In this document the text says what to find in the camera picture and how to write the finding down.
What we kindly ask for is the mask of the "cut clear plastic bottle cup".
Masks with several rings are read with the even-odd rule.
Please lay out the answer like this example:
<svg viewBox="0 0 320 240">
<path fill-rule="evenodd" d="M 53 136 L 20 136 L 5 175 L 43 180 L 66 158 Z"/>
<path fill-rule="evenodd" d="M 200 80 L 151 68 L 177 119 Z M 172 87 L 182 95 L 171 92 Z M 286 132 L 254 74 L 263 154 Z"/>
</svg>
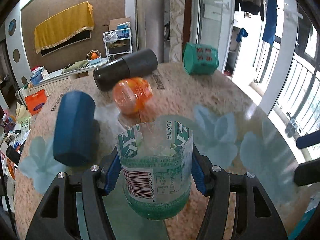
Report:
<svg viewBox="0 0 320 240">
<path fill-rule="evenodd" d="M 159 116 L 117 136 L 117 151 L 129 206 L 150 220 L 174 217 L 191 191 L 194 133 L 179 115 Z"/>
</svg>

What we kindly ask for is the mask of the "dark blue cup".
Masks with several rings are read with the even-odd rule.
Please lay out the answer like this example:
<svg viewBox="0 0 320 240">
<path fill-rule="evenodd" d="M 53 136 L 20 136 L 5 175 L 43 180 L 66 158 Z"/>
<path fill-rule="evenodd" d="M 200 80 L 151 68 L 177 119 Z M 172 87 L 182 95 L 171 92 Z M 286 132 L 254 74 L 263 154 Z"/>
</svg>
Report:
<svg viewBox="0 0 320 240">
<path fill-rule="evenodd" d="M 92 161 L 95 102 L 82 91 L 66 93 L 60 102 L 54 131 L 53 157 L 69 167 Z"/>
</svg>

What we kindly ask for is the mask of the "black cylindrical cup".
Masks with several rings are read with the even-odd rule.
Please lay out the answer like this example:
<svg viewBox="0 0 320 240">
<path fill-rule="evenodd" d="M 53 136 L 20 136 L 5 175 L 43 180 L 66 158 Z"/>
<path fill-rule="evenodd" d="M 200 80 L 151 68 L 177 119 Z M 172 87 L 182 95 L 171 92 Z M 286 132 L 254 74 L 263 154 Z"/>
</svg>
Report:
<svg viewBox="0 0 320 240">
<path fill-rule="evenodd" d="M 148 48 L 96 68 L 93 71 L 93 78 L 98 89 L 105 92 L 111 90 L 122 79 L 148 76 L 157 69 L 157 66 L 157 57 Z"/>
</svg>

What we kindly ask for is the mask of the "right gripper blue black part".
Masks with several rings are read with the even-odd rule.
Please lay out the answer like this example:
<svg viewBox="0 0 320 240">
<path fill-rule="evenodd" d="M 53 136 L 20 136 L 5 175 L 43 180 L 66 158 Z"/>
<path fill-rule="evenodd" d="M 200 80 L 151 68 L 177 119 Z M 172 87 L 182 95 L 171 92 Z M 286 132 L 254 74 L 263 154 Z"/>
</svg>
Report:
<svg viewBox="0 0 320 240">
<path fill-rule="evenodd" d="M 300 163 L 294 172 L 294 183 L 300 187 L 319 182 L 319 158 L 312 159 L 308 148 L 319 145 L 319 129 L 310 134 L 298 137 L 296 140 L 296 147 L 302 150 L 306 159 L 305 162 Z"/>
</svg>

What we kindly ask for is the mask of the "orange shopping bag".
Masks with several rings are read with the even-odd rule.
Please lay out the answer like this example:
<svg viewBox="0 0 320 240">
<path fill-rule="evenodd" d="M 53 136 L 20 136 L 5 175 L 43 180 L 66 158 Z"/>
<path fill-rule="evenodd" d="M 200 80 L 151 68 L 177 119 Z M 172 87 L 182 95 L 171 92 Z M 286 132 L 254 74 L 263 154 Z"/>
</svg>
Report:
<svg viewBox="0 0 320 240">
<path fill-rule="evenodd" d="M 44 89 L 25 97 L 27 109 L 32 116 L 39 113 L 46 102 L 47 96 Z"/>
</svg>

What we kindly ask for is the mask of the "olive folded cloth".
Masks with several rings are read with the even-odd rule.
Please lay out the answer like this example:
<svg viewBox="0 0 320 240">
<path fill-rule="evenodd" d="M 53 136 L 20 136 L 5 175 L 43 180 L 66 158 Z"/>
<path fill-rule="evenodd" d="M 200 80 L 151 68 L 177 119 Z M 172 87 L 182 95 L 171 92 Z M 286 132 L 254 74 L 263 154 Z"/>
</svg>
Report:
<svg viewBox="0 0 320 240">
<path fill-rule="evenodd" d="M 63 68 L 63 70 L 62 70 L 62 74 L 66 74 L 68 72 L 72 72 L 75 70 L 86 68 L 88 66 L 89 66 L 89 62 L 87 60 L 77 61 L 75 63 L 71 63 L 71 64 L 65 66 L 65 68 Z"/>
</svg>

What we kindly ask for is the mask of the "teal hexagonal box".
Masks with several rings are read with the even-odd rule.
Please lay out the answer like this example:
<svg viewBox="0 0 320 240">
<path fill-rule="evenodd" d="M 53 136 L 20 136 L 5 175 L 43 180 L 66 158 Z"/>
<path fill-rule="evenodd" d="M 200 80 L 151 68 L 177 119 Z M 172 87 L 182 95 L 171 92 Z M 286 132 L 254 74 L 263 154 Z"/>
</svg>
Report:
<svg viewBox="0 0 320 240">
<path fill-rule="evenodd" d="M 217 49 L 188 42 L 183 50 L 183 66 L 189 75 L 212 75 L 219 66 Z"/>
</svg>

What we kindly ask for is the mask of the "fruit basket with oranges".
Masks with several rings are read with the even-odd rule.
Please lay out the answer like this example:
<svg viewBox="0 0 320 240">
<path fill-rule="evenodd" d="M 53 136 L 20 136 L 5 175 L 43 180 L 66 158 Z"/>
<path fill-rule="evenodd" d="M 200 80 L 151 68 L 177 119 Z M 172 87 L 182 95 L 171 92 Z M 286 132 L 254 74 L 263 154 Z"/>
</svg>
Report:
<svg viewBox="0 0 320 240">
<path fill-rule="evenodd" d="M 98 50 L 91 50 L 87 53 L 87 61 L 90 64 L 99 63 L 101 60 L 101 52 Z"/>
</svg>

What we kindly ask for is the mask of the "blue hanging shirt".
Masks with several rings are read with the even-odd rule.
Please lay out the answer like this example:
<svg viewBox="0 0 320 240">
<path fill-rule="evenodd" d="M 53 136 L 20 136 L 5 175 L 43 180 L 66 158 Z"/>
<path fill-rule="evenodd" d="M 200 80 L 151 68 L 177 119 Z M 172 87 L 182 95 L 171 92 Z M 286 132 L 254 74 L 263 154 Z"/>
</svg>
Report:
<svg viewBox="0 0 320 240">
<path fill-rule="evenodd" d="M 277 29 L 277 0 L 267 0 L 266 22 L 263 41 L 273 45 Z"/>
</svg>

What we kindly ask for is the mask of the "yellow cloth cover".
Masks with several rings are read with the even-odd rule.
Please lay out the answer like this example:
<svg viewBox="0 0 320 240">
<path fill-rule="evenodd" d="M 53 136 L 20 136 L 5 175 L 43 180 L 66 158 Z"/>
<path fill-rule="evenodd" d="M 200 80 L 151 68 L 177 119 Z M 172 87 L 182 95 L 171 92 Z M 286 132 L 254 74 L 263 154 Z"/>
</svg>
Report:
<svg viewBox="0 0 320 240">
<path fill-rule="evenodd" d="M 80 32 L 94 30 L 93 6 L 82 2 L 46 19 L 34 30 L 36 53 L 58 46 Z"/>
</svg>

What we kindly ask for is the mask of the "cardboard box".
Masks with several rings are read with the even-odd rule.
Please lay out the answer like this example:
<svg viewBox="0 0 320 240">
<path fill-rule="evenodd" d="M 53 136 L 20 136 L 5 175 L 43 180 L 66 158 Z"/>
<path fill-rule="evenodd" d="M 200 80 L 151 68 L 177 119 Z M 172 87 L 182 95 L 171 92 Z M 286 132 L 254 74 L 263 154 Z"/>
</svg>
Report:
<svg viewBox="0 0 320 240">
<path fill-rule="evenodd" d="M 110 20 L 109 24 L 104 24 L 104 26 L 108 27 L 108 30 L 117 30 L 117 26 L 127 23 L 127 22 L 131 22 L 130 17 L 125 17 L 125 18 L 116 18 L 113 20 Z"/>
</svg>

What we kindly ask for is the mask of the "silver cylindrical air conditioner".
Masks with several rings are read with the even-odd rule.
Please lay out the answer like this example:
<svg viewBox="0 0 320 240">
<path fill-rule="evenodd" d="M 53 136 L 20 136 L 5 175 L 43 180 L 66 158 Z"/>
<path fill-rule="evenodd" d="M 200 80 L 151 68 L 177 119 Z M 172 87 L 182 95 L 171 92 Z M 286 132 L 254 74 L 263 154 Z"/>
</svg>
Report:
<svg viewBox="0 0 320 240">
<path fill-rule="evenodd" d="M 164 0 L 136 0 L 138 49 L 150 48 L 164 61 Z"/>
</svg>

